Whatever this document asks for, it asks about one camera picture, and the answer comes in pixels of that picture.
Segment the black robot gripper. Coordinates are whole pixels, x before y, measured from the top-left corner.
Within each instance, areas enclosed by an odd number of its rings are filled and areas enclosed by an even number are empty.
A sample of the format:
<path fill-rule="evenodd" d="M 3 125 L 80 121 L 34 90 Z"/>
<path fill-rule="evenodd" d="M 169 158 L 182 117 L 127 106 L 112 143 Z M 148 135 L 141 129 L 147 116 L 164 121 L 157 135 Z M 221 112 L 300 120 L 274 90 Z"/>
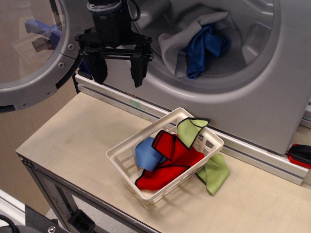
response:
<path fill-rule="evenodd" d="M 103 84 L 107 78 L 105 57 L 130 59 L 131 76 L 135 87 L 142 85 L 146 77 L 148 62 L 153 59 L 152 38 L 132 30 L 131 18 L 123 13 L 93 14 L 94 32 L 75 36 L 83 58 L 94 79 Z"/>

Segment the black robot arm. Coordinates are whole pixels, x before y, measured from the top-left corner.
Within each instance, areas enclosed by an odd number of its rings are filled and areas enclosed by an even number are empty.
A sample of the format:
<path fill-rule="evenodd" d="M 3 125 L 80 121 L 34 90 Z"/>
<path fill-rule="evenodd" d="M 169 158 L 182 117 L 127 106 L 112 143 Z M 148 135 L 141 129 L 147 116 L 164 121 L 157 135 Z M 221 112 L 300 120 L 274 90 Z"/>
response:
<path fill-rule="evenodd" d="M 131 23 L 139 20 L 140 9 L 131 17 L 125 0 L 90 0 L 86 6 L 95 31 L 79 34 L 75 40 L 95 82 L 102 84 L 108 76 L 106 59 L 129 60 L 135 87 L 140 87 L 154 57 L 152 38 L 132 30 Z"/>

